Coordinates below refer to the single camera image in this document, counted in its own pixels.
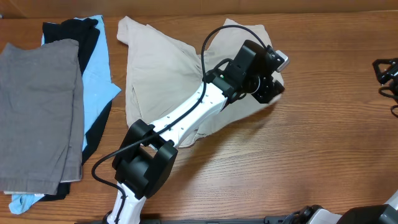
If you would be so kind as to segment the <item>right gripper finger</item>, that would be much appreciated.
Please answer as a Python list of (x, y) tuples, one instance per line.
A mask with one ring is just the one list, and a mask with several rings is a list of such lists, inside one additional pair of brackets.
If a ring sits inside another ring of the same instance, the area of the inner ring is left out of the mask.
[(376, 75), (395, 75), (397, 73), (397, 59), (377, 59), (373, 62)]
[(376, 78), (381, 85), (384, 85), (392, 79), (392, 75), (388, 70), (378, 71), (376, 72)]

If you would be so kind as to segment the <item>beige shorts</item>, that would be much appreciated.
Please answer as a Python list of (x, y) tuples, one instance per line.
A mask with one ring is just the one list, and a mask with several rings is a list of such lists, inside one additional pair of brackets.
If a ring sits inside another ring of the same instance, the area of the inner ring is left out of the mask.
[(146, 123), (171, 113), (200, 88), (202, 71), (212, 69), (224, 58), (234, 58), (245, 40), (271, 40), (264, 26), (243, 29), (225, 21), (203, 56), (194, 47), (173, 39), (149, 24), (129, 17), (119, 21), (117, 38), (128, 46), (126, 75), (126, 120)]

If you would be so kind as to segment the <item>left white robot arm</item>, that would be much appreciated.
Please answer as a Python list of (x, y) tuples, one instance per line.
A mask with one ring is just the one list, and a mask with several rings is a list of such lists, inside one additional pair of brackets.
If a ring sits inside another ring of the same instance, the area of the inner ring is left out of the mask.
[(288, 63), (280, 50), (245, 40), (235, 58), (207, 71), (197, 92), (171, 113), (150, 124), (134, 122), (112, 163), (118, 196), (104, 223), (139, 223), (145, 201), (168, 179), (181, 143), (204, 121), (247, 95), (269, 103), (284, 91), (272, 74)]

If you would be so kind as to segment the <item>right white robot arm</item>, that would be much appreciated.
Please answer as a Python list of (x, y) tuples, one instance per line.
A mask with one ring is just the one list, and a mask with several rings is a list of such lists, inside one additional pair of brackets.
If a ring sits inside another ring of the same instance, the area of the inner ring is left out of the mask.
[[(378, 93), (397, 101), (397, 59), (377, 59), (373, 62)], [(385, 204), (356, 207), (339, 215), (314, 205), (291, 213), (282, 221), (287, 224), (397, 224), (397, 194)]]

